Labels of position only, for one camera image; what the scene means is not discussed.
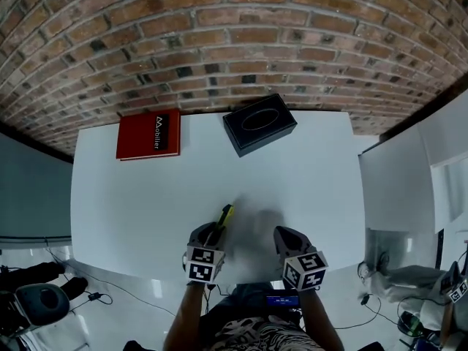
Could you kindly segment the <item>green and black object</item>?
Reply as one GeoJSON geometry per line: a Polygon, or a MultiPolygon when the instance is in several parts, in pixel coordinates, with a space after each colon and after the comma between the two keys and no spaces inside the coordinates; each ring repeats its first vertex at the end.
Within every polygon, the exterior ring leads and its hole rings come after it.
{"type": "Polygon", "coordinates": [[[401,333],[411,338],[420,338],[425,336],[425,328],[420,320],[407,311],[403,311],[399,315],[397,328],[401,333]]]}

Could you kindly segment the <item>black device with screen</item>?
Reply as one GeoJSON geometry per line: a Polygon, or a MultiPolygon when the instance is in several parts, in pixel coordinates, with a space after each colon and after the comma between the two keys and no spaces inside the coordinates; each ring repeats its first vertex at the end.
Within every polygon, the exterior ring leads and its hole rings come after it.
{"type": "Polygon", "coordinates": [[[265,297],[266,305],[269,307],[299,309],[299,297],[290,294],[270,294],[265,297]]]}

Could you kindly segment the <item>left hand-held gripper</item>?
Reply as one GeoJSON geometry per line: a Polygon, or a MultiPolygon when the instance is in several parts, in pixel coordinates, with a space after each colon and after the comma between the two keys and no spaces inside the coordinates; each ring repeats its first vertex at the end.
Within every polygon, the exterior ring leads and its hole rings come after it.
{"type": "Polygon", "coordinates": [[[216,242],[213,242],[210,239],[215,228],[216,222],[209,222],[199,226],[190,234],[187,251],[184,254],[184,270],[190,282],[213,284],[222,269],[227,228],[219,228],[216,231],[216,242]]]}

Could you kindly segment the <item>black tissue box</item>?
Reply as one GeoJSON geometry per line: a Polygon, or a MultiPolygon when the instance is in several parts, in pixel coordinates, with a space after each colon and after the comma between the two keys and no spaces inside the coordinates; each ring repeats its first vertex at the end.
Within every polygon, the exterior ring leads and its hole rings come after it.
{"type": "Polygon", "coordinates": [[[222,117],[224,129],[239,157],[288,134],[297,126],[279,94],[258,99],[222,117]]]}

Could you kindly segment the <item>red book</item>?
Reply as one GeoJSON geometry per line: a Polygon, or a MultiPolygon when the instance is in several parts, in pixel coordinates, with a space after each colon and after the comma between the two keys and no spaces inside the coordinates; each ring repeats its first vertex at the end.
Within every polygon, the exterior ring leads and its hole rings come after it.
{"type": "Polygon", "coordinates": [[[121,161],[178,156],[181,114],[177,109],[125,116],[118,129],[116,158],[121,161]]]}

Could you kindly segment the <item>person's right forearm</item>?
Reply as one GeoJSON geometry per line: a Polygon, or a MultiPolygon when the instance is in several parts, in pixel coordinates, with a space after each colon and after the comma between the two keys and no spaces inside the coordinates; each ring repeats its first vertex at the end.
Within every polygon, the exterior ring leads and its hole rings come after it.
{"type": "Polygon", "coordinates": [[[331,324],[315,290],[298,293],[306,333],[325,351],[344,351],[344,345],[331,324]]]}

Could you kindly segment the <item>person's left forearm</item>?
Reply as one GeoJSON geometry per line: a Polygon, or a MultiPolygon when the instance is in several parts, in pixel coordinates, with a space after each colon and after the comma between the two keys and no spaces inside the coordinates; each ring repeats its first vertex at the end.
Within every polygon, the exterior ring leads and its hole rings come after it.
{"type": "Polygon", "coordinates": [[[165,338],[163,351],[202,351],[199,325],[204,292],[204,284],[188,283],[173,324],[165,338]]]}

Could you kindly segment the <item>black and grey chair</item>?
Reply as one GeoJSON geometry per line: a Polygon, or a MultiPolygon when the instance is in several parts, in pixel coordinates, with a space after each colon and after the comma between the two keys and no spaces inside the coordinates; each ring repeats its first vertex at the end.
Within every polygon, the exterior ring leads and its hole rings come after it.
{"type": "Polygon", "coordinates": [[[85,293],[87,279],[72,277],[58,286],[64,266],[40,263],[29,268],[0,266],[0,336],[16,337],[66,317],[71,301],[85,293]]]}

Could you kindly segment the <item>person's patterned shirt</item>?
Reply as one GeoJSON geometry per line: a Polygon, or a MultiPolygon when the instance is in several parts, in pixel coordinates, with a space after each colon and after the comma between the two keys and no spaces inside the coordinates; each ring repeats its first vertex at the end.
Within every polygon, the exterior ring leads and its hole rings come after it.
{"type": "Polygon", "coordinates": [[[239,284],[200,318],[204,351],[325,351],[288,309],[268,306],[270,282],[239,284]]]}

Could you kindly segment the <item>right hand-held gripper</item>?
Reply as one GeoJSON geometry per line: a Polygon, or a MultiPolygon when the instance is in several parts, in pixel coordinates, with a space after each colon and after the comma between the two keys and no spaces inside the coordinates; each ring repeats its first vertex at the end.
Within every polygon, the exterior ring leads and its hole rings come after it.
{"type": "Polygon", "coordinates": [[[277,226],[273,232],[276,253],[283,262],[282,281],[286,288],[297,292],[316,290],[328,269],[324,254],[297,231],[277,226]]]}

